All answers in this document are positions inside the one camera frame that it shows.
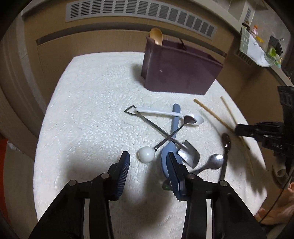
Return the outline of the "wooden chopstick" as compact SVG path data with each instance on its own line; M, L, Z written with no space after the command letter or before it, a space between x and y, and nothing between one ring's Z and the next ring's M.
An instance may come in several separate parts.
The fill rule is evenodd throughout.
M221 101L223 102L223 104L225 105L227 111L229 112L230 114L230 117L232 118L233 122L235 125L237 125L237 121L231 111L231 109L229 108L229 105L227 104L227 102L225 101L224 97L221 96L220 97ZM255 176L255 172L254 172L254 169L253 169L253 164L252 164L252 160L251 160L251 157L249 155L249 152L250 152L250 148L248 147L247 143L245 142L245 140L243 139L242 136L238 136L238 138L240 139L241 143L243 144L243 147L244 147L244 152L245 152L245 155L246 155L246 158L247 160L249 161L249 167L250 167L250 170L251 170L251 173L253 176Z
M231 131L232 133L234 133L235 131L229 126L227 125L219 116L217 116L216 113L214 113L212 110L210 110L207 106L205 106L203 103L201 103L199 100L194 99L193 100L196 104L198 104L200 107L202 107L203 109L205 109L205 111L207 111L210 115L212 115L213 117L215 117L222 125L224 125L224 127L226 127L229 131Z

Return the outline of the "dark long handled spoon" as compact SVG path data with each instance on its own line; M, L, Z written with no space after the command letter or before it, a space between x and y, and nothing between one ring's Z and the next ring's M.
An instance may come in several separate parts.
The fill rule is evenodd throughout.
M227 133L223 133L221 139L222 139L222 144L224 147L224 155L223 155L223 165L221 167L219 181L224 180L224 178L225 178L227 161L228 161L228 152L230 151L231 146L232 146L231 138L229 137L229 135Z

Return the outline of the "green white hanging cloth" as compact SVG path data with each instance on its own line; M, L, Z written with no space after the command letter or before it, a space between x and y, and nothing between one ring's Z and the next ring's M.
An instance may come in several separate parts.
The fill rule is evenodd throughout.
M239 50L261 67L271 67L276 59L265 52L250 32L242 26Z

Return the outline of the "dark purple utensil holder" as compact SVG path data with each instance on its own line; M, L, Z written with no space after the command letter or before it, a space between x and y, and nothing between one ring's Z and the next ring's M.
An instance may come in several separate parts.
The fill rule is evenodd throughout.
M141 76L149 91L205 95L222 68L204 51L169 40L157 45L146 38Z

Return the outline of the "blue plastic spoon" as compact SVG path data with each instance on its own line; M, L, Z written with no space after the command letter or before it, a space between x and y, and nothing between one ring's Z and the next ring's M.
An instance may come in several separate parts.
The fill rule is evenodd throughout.
M178 129L178 124L180 121L180 117L173 116L171 121L171 132ZM179 164L183 164L182 158L180 155L177 154L177 147L174 142L170 141L163 149L161 153L161 165L162 165L162 171L166 178L169 177L167 165L166 165L166 156L169 152L173 152L174 156Z

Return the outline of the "silver metal spoon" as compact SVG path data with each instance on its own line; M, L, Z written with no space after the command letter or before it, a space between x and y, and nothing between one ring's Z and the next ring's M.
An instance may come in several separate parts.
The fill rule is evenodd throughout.
M223 155L214 154L209 157L208 161L206 162L206 164L202 168L199 168L199 169L193 171L192 173L197 175L200 172L207 170L207 169L217 170L222 167L223 162L224 162Z

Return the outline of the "white plastic spoon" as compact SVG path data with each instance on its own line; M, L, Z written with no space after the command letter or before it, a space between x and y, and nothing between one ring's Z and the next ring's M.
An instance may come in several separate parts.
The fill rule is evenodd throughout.
M203 122L204 122L203 117L201 117L199 115L189 115L189 114L183 115L182 113L166 112L163 110L155 110L155 109L151 109L151 108L142 108L142 107L137 107L135 110L140 113L150 113L150 114L155 114L155 115L166 115L166 116L179 117L182 120L184 119L185 116L190 116L190 117L194 118L194 120L195 120L194 123L189 123L190 125L200 125L200 124L203 124Z

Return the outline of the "grey ventilation grille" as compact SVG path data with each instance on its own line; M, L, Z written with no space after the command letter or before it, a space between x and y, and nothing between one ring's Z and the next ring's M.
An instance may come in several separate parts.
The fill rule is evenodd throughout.
M128 16L169 23L195 32L210 40L217 26L182 8L161 1L94 0L66 4L65 21L103 16Z

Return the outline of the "white lace table mat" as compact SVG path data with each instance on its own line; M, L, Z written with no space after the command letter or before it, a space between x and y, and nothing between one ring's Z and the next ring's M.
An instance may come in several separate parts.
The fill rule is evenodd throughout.
M223 153L226 128L196 104L197 99L229 125L234 125L221 101L223 96L237 123L247 121L218 82L203 96L151 92L144 87L141 52L95 53L72 59L59 78L42 123L34 162L33 193L37 218L71 179L84 182L106 172L123 151L131 163L124 192L110 202L115 238L181 238L186 202L164 191L160 153L148 164L137 151L155 146L163 135L134 115L129 106L169 111L174 104L184 114L204 118L185 126L179 141L189 141L200 153L199 166Z

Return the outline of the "shovel shaped metal spoon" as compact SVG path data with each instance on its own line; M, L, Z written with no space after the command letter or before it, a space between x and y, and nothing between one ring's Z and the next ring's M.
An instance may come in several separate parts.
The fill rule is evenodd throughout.
M161 132L165 137L167 137L169 135L167 132L165 132L163 129L161 129L160 127L158 127L156 124L154 124L153 122L151 122L149 119L147 119L146 117L144 117L140 113L131 113L130 112L130 109L132 109L132 108L135 109L136 107L135 106L130 106L127 109L125 109L124 112L127 113L127 114L129 114L129 115L135 115L135 116L139 117L144 122L146 122L150 126L152 126L155 129L157 129L159 132ZM184 143L180 143L175 138L171 138L170 141L174 142L175 144L177 144L179 146L179 150L177 151L177 154L179 156L181 156L183 158L183 160L191 168L195 168L196 165L198 164L199 160L200 160L200 154L196 150L196 148L191 143L189 143L187 140L184 141Z

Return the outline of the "white ball handle spoon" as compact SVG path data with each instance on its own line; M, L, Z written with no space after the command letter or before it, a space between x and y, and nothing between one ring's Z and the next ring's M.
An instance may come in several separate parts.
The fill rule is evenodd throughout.
M184 116L184 122L183 124L176 129L174 132L172 132L170 135L168 135L164 140L162 140L160 143L158 143L156 146L154 147L150 147L150 146L145 146L142 147L139 151L138 151L138 157L139 160L142 163L150 163L151 161L154 160L155 158L155 152L163 145L165 144L168 140L172 139L172 137L177 134L178 131L180 131L185 125L187 124L196 124L197 123L197 119L195 119L194 117L192 117L191 115L185 115Z

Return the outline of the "wooden spoon in holder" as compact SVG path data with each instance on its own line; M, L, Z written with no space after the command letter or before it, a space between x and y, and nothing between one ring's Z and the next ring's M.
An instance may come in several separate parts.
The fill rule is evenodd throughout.
M154 40L155 44L162 45L163 35L159 28L154 27L150 30L150 38Z

